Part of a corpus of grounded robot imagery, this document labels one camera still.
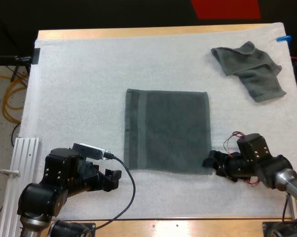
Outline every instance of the robotic arm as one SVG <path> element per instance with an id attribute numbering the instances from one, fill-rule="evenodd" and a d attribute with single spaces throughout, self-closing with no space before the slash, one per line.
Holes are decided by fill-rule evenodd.
<path id="1" fill-rule="evenodd" d="M 267 188 L 286 191 L 297 200 L 297 173 L 285 157 L 273 157 L 265 139 L 258 133 L 241 136 L 237 145 L 240 153 L 210 151 L 203 166 L 214 168 L 218 176 L 233 182 L 257 176 Z M 280 222 L 272 227 L 269 234 L 266 236 L 297 237 L 297 220 Z"/>
<path id="2" fill-rule="evenodd" d="M 120 170 L 99 171 L 98 165 L 86 161 L 86 158 L 105 159 L 108 151 L 74 144 L 72 149 L 57 148 L 45 158 L 44 174 L 39 184 L 29 184 L 21 193 L 17 214 L 23 225 L 21 237 L 39 237 L 49 226 L 52 216 L 57 216 L 68 197 L 84 191 L 117 189 Z M 58 223 L 58 228 L 66 223 Z M 78 233 L 84 226 L 77 223 Z"/>

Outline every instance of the gray towel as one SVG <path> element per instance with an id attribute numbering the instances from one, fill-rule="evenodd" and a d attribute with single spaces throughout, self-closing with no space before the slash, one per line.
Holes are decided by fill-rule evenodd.
<path id="1" fill-rule="evenodd" d="M 282 67 L 250 41 L 240 48 L 213 48 L 212 54 L 221 64 L 225 75 L 236 75 L 256 102 L 284 96 L 277 75 Z"/>
<path id="2" fill-rule="evenodd" d="M 124 162 L 130 169 L 211 174 L 202 166 L 210 150 L 206 92 L 127 90 Z"/>

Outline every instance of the metal bracket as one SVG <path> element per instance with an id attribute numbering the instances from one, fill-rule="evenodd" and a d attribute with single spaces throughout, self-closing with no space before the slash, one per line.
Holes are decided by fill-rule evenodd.
<path id="1" fill-rule="evenodd" d="M 19 170 L 0 169 L 0 173 L 8 175 L 8 176 L 11 174 L 12 176 L 20 177 Z"/>

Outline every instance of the black wall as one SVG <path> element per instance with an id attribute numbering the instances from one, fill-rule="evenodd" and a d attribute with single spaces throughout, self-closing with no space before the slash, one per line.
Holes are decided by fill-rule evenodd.
<path id="1" fill-rule="evenodd" d="M 38 30 L 280 21 L 297 56 L 297 0 L 260 0 L 260 13 L 261 20 L 198 20 L 190 0 L 0 0 L 0 55 L 31 55 Z"/>

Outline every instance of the towel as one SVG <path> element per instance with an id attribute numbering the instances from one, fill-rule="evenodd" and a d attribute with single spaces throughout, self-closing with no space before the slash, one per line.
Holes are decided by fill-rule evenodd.
<path id="1" fill-rule="evenodd" d="M 264 101 L 284 96 L 277 75 L 282 67 L 276 65 L 269 55 L 248 41 L 240 48 L 212 48 L 225 75 L 238 76 L 256 101 Z"/>
<path id="2" fill-rule="evenodd" d="M 127 90 L 124 162 L 130 169 L 211 174 L 202 166 L 210 150 L 206 92 Z"/>

